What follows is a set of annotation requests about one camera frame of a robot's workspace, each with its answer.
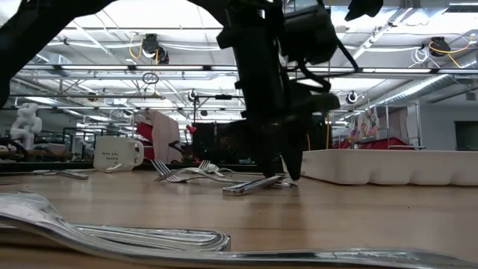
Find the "wall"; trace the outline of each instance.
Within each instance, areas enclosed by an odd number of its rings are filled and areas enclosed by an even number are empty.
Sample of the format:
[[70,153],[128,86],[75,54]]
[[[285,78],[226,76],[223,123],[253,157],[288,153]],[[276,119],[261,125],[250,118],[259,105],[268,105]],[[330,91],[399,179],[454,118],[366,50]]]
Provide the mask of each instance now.
[[478,105],[420,104],[423,146],[427,150],[456,150],[455,121],[478,121]]

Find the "table surface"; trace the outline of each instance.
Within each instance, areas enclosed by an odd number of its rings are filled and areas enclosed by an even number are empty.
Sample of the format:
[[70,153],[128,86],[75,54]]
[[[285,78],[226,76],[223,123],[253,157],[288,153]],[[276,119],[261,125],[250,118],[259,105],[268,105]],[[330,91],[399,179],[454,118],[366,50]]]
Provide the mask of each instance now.
[[[1,177],[0,182],[22,184],[2,185],[0,191],[41,194],[72,223],[226,232],[232,237],[232,250],[393,247],[434,250],[478,262],[476,188],[340,186],[300,179],[297,189],[224,197],[221,183],[156,184],[155,177],[146,171],[91,173],[87,181]],[[104,263],[143,268],[84,257],[0,248],[0,261],[9,268],[85,268]]]

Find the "red object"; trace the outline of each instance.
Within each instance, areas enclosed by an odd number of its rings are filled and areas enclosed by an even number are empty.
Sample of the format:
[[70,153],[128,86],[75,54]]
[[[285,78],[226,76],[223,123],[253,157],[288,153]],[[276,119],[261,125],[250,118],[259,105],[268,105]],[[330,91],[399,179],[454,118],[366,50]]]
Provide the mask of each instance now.
[[152,142],[152,126],[146,123],[139,123],[136,126],[136,133]]
[[144,146],[144,158],[148,160],[155,159],[155,149],[152,147],[152,143],[142,140],[141,143]]
[[192,127],[189,125],[186,125],[186,129],[189,131],[190,134],[194,134],[194,132],[197,130],[196,127]]
[[[340,143],[340,149],[349,149],[351,146],[351,143],[348,140],[343,140]],[[387,143],[387,138],[385,139],[379,139],[379,140],[373,140],[369,142],[361,142],[358,143],[358,148],[359,149],[389,149],[388,146],[408,146],[407,143],[401,141],[400,139],[396,137],[390,137],[390,142]],[[334,143],[332,146],[333,149],[339,149],[339,144],[338,142]],[[407,147],[394,147],[391,149],[400,149],[400,150],[413,150],[411,148]]]
[[[374,140],[366,143],[360,143],[358,145],[359,149],[389,149],[388,146],[408,146],[407,143],[401,141],[400,139],[396,137],[390,137],[390,141],[387,142],[386,139],[380,139],[380,140]],[[392,149],[407,149],[407,150],[413,150],[411,148],[400,148],[400,147],[394,147]]]

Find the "white robot figure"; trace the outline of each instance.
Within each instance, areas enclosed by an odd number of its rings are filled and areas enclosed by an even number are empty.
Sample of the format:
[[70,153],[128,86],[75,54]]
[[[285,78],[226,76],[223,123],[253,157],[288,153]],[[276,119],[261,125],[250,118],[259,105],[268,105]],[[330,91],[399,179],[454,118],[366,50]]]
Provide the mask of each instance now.
[[18,117],[10,130],[12,139],[23,138],[23,147],[26,150],[33,149],[34,135],[38,135],[42,131],[42,119],[37,117],[37,110],[37,104],[23,104],[22,108],[17,111]]

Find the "ceiling beam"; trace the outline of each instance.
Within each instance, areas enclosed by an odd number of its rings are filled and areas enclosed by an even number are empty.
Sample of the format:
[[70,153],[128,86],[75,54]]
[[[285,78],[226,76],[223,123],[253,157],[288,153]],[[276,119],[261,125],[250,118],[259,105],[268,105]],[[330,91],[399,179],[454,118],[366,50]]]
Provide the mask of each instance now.
[[[388,32],[392,27],[396,27],[398,23],[406,16],[407,13],[413,11],[411,8],[400,8],[390,18],[387,23],[376,28],[372,34],[353,52],[352,56],[355,60],[359,59],[375,42],[377,42],[383,35]],[[342,66],[348,64],[349,61],[345,60]]]
[[111,58],[113,58],[114,60],[118,61],[120,64],[124,64],[124,62],[119,59],[118,57],[116,57],[114,55],[114,51],[111,50],[111,49],[108,49],[106,48],[105,46],[103,46],[98,40],[95,39],[95,37],[93,37],[91,34],[89,34],[88,32],[86,32],[78,23],[76,23],[75,21],[72,21],[72,24],[75,26],[75,28],[80,31],[87,39],[91,40],[91,42],[93,42],[95,45],[97,45],[103,52],[105,52],[108,56],[110,56]]

